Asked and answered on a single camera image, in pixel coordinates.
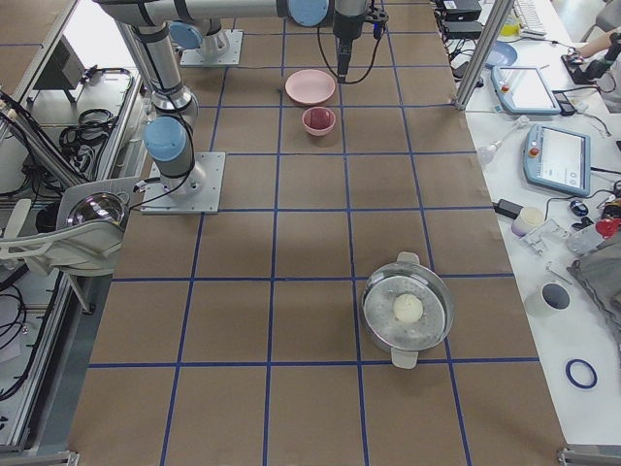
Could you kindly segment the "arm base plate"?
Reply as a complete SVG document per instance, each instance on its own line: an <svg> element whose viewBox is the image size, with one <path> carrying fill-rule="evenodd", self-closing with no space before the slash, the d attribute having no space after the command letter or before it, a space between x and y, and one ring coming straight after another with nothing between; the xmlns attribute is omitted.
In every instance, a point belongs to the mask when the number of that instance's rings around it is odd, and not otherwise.
<svg viewBox="0 0 621 466"><path fill-rule="evenodd" d="M180 59L181 67L215 68L238 66L244 32L241 29L221 29L203 38L196 49L186 49Z"/></svg>
<svg viewBox="0 0 621 466"><path fill-rule="evenodd" d="M196 152L193 170L186 180L162 178L152 164L149 176L157 181L146 185L140 211L145 215L216 214L225 161L224 152Z"/></svg>

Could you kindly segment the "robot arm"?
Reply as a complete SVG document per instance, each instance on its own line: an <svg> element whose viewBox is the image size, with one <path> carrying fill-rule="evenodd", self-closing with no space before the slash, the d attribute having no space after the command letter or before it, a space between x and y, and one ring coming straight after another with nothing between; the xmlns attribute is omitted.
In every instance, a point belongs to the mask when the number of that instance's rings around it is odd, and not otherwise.
<svg viewBox="0 0 621 466"><path fill-rule="evenodd" d="M229 50L226 33L219 19L201 19L190 22L171 21L172 40L184 50L194 50L206 58L216 58Z"/></svg>
<svg viewBox="0 0 621 466"><path fill-rule="evenodd" d="M305 27L318 28L331 17L338 63L330 72L337 83L350 85L347 74L353 43L361 37L363 25L374 27L379 42L389 19L373 1L100 1L98 5L116 22L140 70L150 79L156 111L177 117L186 131L198 115L198 105L180 76L170 37L173 22L194 26L223 18L290 17Z"/></svg>

